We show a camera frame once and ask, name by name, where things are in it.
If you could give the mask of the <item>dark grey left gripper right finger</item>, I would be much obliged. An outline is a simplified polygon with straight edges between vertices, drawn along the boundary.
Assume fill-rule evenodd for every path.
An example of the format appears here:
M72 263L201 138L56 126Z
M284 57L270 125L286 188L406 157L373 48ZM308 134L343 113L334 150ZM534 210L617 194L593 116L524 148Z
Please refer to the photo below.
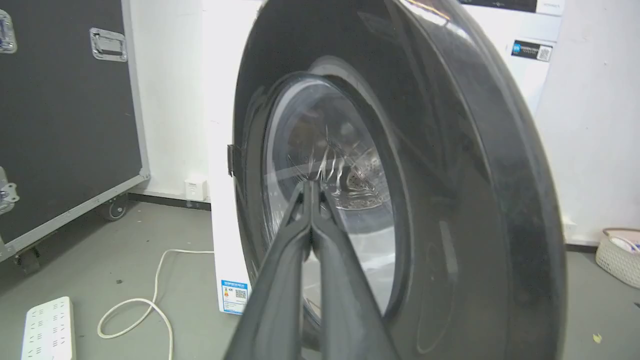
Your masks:
M323 360L400 360L334 202L309 183L311 241L321 271Z

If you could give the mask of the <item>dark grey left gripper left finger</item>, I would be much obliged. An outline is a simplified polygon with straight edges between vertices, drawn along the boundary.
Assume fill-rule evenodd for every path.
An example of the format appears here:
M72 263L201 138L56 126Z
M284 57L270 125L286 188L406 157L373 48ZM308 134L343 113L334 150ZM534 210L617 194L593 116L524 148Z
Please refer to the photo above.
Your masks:
M300 360L302 265L311 246L313 208L313 182L299 183L224 360Z

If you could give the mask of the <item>black round washing machine door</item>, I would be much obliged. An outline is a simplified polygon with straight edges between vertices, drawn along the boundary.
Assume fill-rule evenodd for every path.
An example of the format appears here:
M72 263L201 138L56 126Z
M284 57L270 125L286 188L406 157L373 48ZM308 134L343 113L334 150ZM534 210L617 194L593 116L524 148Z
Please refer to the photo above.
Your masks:
M233 105L224 360L562 360L553 178L458 0L263 0Z

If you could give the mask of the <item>white washing machine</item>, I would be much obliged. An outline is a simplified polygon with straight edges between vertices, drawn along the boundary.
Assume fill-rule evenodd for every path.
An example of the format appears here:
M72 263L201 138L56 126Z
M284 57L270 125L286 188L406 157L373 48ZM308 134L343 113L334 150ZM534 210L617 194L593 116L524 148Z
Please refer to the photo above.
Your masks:
M290 198L318 182L382 312L417 275L564 281L530 106L473 10L488 0L235 0L211 16L206 115L222 312L241 314Z

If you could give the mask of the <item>black caster wheel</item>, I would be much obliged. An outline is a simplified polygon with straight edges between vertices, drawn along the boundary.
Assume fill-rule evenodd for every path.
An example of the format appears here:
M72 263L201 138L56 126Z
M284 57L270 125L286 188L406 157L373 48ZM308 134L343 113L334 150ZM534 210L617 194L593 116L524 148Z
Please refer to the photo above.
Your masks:
M113 223L127 214L128 207L129 196L127 193L123 193L102 203L95 210L105 221Z

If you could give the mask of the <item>white power strip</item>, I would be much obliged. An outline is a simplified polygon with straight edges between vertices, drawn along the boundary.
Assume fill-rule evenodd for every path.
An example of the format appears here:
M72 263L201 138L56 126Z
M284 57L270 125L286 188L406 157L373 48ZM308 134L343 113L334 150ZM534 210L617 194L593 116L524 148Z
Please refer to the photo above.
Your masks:
M21 360L76 360L73 303L62 296L25 315Z

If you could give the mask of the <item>white woven laundry basket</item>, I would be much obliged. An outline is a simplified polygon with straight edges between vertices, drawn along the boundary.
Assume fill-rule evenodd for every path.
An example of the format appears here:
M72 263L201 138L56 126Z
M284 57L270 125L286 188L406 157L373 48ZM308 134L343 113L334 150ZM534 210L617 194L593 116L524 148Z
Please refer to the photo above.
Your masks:
M602 233L595 262L617 280L640 290L640 228L609 227Z

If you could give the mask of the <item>black flight case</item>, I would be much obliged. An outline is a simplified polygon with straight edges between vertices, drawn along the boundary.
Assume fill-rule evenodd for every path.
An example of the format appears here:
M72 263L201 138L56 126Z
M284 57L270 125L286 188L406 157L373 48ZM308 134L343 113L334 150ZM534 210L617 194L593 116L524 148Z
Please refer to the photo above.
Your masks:
M0 0L17 51L0 54L0 167L20 200L0 215L0 262L150 179L132 0ZM124 34L127 62L92 55Z

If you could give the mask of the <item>silver recessed case latch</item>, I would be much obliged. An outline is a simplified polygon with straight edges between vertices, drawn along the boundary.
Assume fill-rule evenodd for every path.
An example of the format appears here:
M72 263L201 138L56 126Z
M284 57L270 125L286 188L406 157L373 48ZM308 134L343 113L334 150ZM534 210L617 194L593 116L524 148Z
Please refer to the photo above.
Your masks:
M13 210L19 200L18 185L9 181L5 169L0 166L0 215Z
M0 9L0 54L15 54L17 51L18 42L12 17Z
M89 30L91 54L95 59L111 62L128 61L126 37L122 33L92 27Z

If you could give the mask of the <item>white wall socket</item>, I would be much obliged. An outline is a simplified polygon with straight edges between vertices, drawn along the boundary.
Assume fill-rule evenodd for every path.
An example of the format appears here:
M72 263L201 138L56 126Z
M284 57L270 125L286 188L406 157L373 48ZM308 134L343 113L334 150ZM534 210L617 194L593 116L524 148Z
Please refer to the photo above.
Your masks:
M203 177L189 177L183 182L185 199L192 202L207 202L207 180Z

